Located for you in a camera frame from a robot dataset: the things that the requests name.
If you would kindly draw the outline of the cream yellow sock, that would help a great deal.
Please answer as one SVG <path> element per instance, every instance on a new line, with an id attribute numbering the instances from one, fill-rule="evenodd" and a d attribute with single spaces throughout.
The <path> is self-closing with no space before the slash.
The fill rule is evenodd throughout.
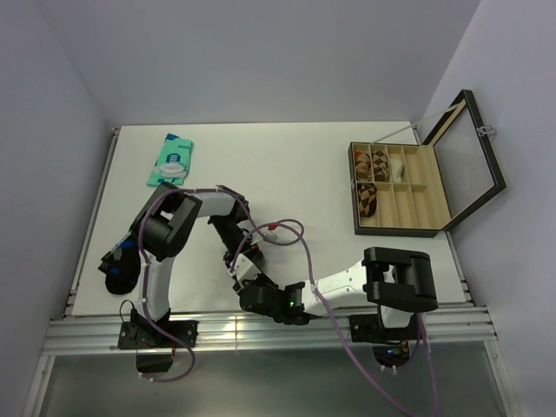
<path id="1" fill-rule="evenodd" d="M 390 178 L 392 182 L 401 183 L 403 170 L 404 170 L 404 163 L 398 159 L 391 159 L 389 162 L 390 167 Z"/>

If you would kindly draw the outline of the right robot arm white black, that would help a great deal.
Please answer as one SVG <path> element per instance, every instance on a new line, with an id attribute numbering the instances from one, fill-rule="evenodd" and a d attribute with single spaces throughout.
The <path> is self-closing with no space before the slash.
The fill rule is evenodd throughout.
<path id="1" fill-rule="evenodd" d="M 353 266 L 318 280 L 279 288 L 246 255 L 234 262 L 231 277 L 242 310 L 294 326 L 327 316 L 337 308 L 378 307 L 376 328 L 393 339 L 411 316 L 439 307 L 430 256 L 423 252 L 372 247 Z"/>

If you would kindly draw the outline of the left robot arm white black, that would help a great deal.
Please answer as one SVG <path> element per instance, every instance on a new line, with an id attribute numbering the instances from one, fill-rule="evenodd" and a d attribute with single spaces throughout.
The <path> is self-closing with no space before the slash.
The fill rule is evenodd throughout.
<path id="1" fill-rule="evenodd" d="M 226 187 L 188 194 L 169 182 L 159 184 L 133 221 L 129 231 L 136 238 L 142 261 L 140 300 L 131 321 L 139 325 L 138 337 L 159 347 L 169 336 L 169 284 L 175 257 L 185 247 L 195 221 L 208 218 L 225 246 L 224 262 L 240 293 L 263 273 L 261 250 L 239 226 L 249 218 L 248 201 Z"/>

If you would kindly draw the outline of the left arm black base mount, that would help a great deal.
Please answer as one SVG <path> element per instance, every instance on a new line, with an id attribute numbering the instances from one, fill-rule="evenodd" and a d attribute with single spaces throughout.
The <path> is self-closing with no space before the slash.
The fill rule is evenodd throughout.
<path id="1" fill-rule="evenodd" d="M 185 342 L 190 348 L 196 343 L 197 321 L 169 321 L 166 332 Z M 121 325 L 117 348 L 136 352 L 136 368 L 144 374 L 163 374 L 170 370 L 177 343 L 148 325 L 146 330 L 131 321 Z"/>

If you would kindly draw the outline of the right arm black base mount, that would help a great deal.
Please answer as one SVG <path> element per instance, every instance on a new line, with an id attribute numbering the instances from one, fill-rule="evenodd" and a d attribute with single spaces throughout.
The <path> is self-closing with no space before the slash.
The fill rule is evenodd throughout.
<path id="1" fill-rule="evenodd" d="M 379 314 L 352 314 L 348 317 L 351 342 L 369 343 L 376 361 L 384 367 L 401 367 L 412 356 L 410 343 L 420 344 L 421 333 L 415 316 L 404 328 L 386 328 Z"/>

